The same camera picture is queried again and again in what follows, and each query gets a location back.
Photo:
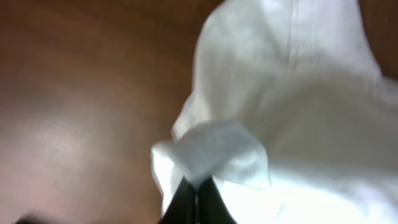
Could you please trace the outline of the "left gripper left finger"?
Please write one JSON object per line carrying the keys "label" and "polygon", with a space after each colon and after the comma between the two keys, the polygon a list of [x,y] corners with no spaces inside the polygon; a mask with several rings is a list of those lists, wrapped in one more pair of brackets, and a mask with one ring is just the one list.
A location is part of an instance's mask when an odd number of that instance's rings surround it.
{"label": "left gripper left finger", "polygon": [[159,224],[195,224],[195,190],[183,178]]}

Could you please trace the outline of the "white t-shirt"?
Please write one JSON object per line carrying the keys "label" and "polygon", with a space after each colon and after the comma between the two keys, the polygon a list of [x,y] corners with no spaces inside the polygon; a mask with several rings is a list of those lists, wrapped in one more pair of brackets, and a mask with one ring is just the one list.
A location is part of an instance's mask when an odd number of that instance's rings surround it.
{"label": "white t-shirt", "polygon": [[162,217],[212,178],[236,223],[396,223],[397,82],[357,1],[225,1],[198,38],[193,89],[152,146]]}

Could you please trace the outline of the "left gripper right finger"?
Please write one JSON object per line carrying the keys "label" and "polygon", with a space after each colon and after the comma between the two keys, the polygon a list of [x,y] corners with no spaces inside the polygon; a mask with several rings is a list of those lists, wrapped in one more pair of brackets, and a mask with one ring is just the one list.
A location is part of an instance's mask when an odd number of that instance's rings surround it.
{"label": "left gripper right finger", "polygon": [[199,224],[236,224],[212,178],[204,181],[199,188],[198,215]]}

